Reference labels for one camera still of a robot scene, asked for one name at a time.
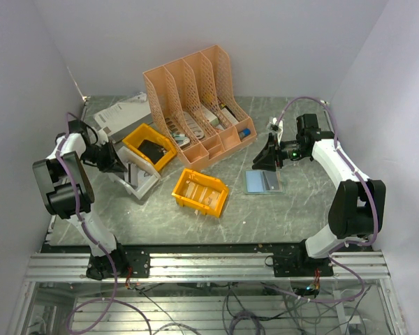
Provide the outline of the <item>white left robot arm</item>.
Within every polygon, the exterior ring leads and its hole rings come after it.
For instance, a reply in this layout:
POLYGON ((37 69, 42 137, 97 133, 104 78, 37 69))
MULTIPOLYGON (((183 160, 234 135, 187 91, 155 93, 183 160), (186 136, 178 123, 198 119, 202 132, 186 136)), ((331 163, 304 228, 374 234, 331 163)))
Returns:
POLYGON ((93 208, 95 195, 84 167, 102 173, 124 173, 127 168, 105 132, 79 119, 67 126, 67 132, 57 136, 53 152, 32 165, 43 204, 50 214, 76 227, 88 243, 89 278, 123 276, 130 269, 127 255, 93 208))

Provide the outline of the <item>black credit card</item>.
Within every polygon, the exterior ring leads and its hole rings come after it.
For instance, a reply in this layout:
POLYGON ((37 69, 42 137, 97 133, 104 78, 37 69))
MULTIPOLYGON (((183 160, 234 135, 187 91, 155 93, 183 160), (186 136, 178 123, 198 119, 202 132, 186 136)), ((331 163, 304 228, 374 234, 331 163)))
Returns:
POLYGON ((263 171, 263 182, 266 191, 279 192, 281 190, 281 182, 276 172, 263 171))

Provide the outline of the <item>white bin with cards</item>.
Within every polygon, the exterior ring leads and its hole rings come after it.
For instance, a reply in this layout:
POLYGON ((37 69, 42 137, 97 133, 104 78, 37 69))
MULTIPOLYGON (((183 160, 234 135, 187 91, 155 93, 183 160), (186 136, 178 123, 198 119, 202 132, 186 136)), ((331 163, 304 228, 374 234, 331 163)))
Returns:
POLYGON ((110 173, 109 179, 121 185, 129 195, 141 200, 161 179, 154 166, 127 147, 117 151, 118 157, 126 167, 125 172, 110 173))

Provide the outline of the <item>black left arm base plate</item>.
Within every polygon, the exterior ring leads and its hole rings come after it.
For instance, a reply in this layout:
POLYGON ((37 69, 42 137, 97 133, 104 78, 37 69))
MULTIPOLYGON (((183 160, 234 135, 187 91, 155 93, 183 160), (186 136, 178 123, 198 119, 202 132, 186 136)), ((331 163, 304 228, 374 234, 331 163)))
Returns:
POLYGON ((124 257, 116 256, 114 265, 107 256, 91 256, 86 270, 86 277, 101 281, 114 277, 114 271, 119 278, 147 278, 150 270, 150 257, 145 254, 127 253, 124 257))

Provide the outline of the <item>yellow bin with black items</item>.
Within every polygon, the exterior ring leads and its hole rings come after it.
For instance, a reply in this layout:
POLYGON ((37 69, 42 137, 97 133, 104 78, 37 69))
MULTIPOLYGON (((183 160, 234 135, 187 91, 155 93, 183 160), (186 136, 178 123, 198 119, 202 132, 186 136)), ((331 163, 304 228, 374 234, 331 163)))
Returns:
POLYGON ((173 143, 147 124, 140 124, 122 142, 132 152, 152 164, 157 172, 162 171, 177 155, 173 143))

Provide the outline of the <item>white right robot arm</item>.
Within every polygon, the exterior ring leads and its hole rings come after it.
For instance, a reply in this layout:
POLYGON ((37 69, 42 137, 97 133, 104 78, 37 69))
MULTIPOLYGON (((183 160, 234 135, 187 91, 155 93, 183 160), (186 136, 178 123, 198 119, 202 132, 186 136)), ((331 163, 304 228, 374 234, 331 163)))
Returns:
POLYGON ((285 160, 309 158, 321 165, 336 188, 327 225, 304 241, 302 254, 293 261, 298 274, 309 276, 318 269, 318 259, 327 258, 336 247, 373 244, 383 225, 386 186, 350 160, 335 133, 319 127, 315 114, 297 117, 291 141, 281 140, 279 124, 276 118, 269 123, 267 142, 252 168, 274 172, 285 160))

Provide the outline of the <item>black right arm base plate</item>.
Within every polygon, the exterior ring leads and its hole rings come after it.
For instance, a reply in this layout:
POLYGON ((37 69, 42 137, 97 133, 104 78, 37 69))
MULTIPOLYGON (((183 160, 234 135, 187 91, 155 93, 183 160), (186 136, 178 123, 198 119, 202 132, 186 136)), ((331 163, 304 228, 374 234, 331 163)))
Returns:
POLYGON ((321 277, 333 275, 332 267, 327 258, 323 259, 303 259, 296 255, 277 255, 272 254, 265 258, 265 265, 271 267, 274 276, 283 277, 321 277))

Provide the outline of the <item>yellow bin with cards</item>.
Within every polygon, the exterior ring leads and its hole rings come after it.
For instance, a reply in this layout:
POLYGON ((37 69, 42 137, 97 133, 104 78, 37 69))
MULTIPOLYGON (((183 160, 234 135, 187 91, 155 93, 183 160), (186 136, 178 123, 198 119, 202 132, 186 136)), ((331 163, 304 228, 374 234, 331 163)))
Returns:
POLYGON ((221 216, 229 189, 215 177, 185 168, 176 183, 172 196, 181 207, 189 207, 203 215, 221 216))

